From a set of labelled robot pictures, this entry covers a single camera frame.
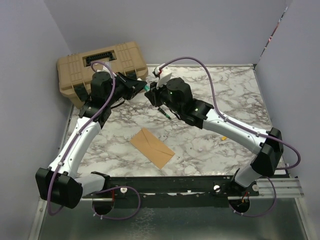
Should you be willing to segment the white green glue stick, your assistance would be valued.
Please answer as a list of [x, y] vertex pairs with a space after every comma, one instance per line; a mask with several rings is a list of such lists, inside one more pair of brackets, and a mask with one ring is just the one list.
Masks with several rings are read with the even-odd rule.
[[147, 85], [145, 85], [145, 86], [144, 86], [144, 90], [147, 92], [147, 91], [149, 91], [149, 90], [150, 90], [150, 87], [149, 87], [149, 86], [147, 86]]

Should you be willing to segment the green black glue pen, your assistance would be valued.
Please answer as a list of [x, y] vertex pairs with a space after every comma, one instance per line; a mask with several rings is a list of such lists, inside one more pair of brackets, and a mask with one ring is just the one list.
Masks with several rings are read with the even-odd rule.
[[161, 108], [157, 109], [161, 114], [163, 114], [167, 119], [172, 120], [172, 118]]

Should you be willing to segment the brown paper envelope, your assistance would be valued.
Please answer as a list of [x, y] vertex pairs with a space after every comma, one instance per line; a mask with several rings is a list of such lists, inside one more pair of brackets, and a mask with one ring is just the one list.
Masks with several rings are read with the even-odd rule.
[[130, 143], [158, 169], [162, 169], [175, 155], [169, 147], [146, 128], [142, 128], [134, 135]]

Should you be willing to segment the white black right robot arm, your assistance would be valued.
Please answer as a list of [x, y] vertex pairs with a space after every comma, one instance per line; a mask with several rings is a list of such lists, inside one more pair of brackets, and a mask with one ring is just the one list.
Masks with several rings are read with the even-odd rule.
[[255, 154], [255, 158], [241, 167], [230, 182], [229, 189], [234, 195], [242, 195], [260, 177], [274, 175], [284, 151], [278, 129], [254, 128], [228, 115], [219, 115], [211, 104], [194, 98], [190, 85], [180, 77], [170, 79], [161, 87], [152, 82], [145, 96], [152, 106], [165, 105], [187, 125], [223, 135]]

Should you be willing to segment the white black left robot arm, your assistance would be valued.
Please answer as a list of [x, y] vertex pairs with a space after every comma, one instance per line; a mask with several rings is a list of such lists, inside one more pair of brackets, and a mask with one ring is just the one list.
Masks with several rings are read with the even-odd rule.
[[131, 100], [143, 91], [146, 82], [122, 73], [111, 76], [106, 71], [93, 74], [91, 93], [79, 112], [74, 130], [54, 161], [35, 174], [40, 197], [49, 203], [73, 209], [91, 193], [103, 198], [111, 190], [107, 175], [93, 172], [77, 177], [80, 163], [91, 142], [98, 135], [118, 100]]

